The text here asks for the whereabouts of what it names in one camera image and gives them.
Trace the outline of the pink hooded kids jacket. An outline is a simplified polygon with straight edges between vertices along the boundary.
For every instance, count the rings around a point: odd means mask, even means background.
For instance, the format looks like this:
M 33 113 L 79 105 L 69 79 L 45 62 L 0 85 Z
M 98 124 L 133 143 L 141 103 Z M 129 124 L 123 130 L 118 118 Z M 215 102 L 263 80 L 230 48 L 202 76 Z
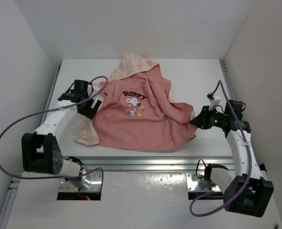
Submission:
M 170 98 L 171 82 L 157 62 L 125 55 L 99 87 L 101 105 L 93 119 L 83 119 L 77 143 L 158 151 L 178 148 L 196 136 L 197 128 L 189 123 L 195 117 L 193 106 Z

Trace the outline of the right metal arm base plate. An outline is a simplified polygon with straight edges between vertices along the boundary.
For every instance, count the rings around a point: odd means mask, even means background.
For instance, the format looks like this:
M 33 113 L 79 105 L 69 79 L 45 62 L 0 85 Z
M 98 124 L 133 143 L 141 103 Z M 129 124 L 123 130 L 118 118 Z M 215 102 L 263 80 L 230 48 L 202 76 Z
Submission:
M 188 192 L 220 192 L 218 186 L 209 185 L 203 178 L 204 172 L 200 171 L 198 173 L 186 172 L 186 182 Z

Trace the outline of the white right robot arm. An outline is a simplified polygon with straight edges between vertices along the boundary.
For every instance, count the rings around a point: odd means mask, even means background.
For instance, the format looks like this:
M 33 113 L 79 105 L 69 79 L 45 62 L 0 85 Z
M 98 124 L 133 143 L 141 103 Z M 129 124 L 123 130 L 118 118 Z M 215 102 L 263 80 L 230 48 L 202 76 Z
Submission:
M 218 186 L 223 194 L 223 208 L 228 212 L 261 218 L 272 197 L 274 187 L 266 180 L 255 159 L 251 145 L 251 128 L 242 120 L 245 103 L 230 100 L 224 109 L 217 111 L 219 99 L 210 99 L 190 124 L 207 130 L 220 128 L 230 146 L 235 175 L 220 164 L 205 165 L 201 180 L 209 187 Z

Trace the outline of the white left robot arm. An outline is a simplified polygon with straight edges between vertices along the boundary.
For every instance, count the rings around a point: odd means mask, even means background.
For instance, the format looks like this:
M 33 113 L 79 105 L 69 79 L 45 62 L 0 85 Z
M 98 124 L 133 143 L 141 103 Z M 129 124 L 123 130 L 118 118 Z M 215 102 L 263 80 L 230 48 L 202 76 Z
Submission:
M 55 111 L 32 133 L 21 138 L 22 164 L 27 172 L 76 179 L 85 174 L 84 166 L 76 160 L 64 159 L 59 138 L 70 120 L 80 114 L 92 120 L 101 101 L 95 99 L 100 87 L 85 80 L 75 80 L 57 100 Z

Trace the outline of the left metal arm base plate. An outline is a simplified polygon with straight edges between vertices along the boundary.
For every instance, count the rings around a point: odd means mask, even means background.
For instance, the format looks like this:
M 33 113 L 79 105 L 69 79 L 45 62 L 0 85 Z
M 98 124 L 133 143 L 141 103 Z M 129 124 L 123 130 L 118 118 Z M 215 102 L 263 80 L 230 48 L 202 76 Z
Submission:
M 99 193 L 101 191 L 102 172 L 94 171 L 80 179 L 61 179 L 59 193 Z

